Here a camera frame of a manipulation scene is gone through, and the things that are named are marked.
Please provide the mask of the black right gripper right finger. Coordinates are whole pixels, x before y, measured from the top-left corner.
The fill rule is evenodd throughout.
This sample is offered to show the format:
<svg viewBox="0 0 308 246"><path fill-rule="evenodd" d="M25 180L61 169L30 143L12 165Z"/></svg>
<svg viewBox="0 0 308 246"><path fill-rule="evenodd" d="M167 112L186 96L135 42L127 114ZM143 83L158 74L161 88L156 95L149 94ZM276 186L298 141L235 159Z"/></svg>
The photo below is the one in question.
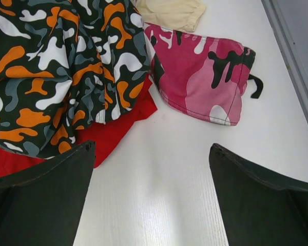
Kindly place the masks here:
<svg viewBox="0 0 308 246"><path fill-rule="evenodd" d="M308 183L215 143L209 165L229 245L308 245Z"/></svg>

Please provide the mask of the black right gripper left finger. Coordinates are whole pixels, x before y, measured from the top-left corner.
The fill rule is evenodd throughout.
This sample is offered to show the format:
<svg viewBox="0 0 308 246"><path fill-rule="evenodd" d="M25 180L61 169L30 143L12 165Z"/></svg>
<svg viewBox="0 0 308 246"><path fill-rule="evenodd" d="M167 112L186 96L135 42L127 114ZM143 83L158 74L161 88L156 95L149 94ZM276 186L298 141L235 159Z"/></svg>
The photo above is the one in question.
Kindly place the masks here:
<svg viewBox="0 0 308 246"><path fill-rule="evenodd" d="M73 245L95 163L86 141L0 178L0 245Z"/></svg>

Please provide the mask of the red cloth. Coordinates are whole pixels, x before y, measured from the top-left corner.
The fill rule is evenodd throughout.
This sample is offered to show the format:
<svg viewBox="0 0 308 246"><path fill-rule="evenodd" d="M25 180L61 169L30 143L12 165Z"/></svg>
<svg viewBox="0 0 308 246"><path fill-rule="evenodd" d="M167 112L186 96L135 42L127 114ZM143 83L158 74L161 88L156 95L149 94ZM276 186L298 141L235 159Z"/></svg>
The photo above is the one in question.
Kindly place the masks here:
<svg viewBox="0 0 308 246"><path fill-rule="evenodd" d="M93 123L91 127L76 132L77 144L87 140L96 142L95 168L111 154L136 121L147 119L155 113L157 107L149 92L151 85L149 77L146 77L136 104L129 113L105 125ZM0 148L0 178L30 168L43 161L43 159L9 153Z"/></svg>

